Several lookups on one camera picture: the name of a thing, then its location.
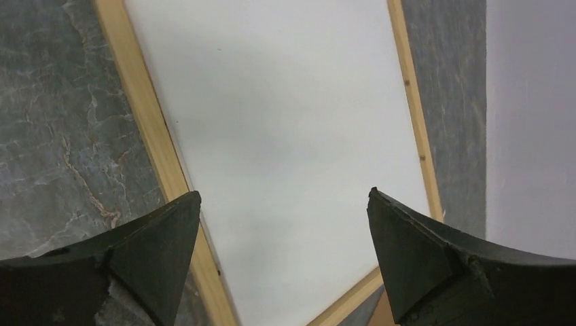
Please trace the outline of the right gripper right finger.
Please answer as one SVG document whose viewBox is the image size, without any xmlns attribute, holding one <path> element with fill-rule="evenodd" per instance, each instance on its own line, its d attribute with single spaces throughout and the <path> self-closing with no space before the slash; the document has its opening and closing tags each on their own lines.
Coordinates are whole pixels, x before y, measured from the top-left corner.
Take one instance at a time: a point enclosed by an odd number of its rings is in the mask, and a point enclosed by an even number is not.
<svg viewBox="0 0 576 326">
<path fill-rule="evenodd" d="M 477 238 L 376 188 L 367 215 L 396 324 L 575 324 L 574 260 Z"/>
</svg>

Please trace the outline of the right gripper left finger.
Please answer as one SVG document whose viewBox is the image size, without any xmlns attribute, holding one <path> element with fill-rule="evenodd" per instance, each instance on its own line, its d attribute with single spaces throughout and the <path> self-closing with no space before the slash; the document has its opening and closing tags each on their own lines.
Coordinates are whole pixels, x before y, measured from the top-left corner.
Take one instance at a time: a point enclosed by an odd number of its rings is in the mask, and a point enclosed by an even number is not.
<svg viewBox="0 0 576 326">
<path fill-rule="evenodd" d="M 187 192 L 138 219 L 38 257 L 1 262 L 2 325 L 95 325 L 118 284 L 154 325 L 172 325 L 200 225 Z"/>
</svg>

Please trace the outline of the brown backing board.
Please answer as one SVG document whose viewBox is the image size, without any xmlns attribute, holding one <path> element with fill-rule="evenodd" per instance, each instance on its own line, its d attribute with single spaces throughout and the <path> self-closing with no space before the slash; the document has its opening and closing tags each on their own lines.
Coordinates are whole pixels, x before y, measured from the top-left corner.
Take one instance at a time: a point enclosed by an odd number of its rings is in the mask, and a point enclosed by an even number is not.
<svg viewBox="0 0 576 326">
<path fill-rule="evenodd" d="M 383 291 L 367 326 L 396 326 L 386 291 Z"/>
</svg>

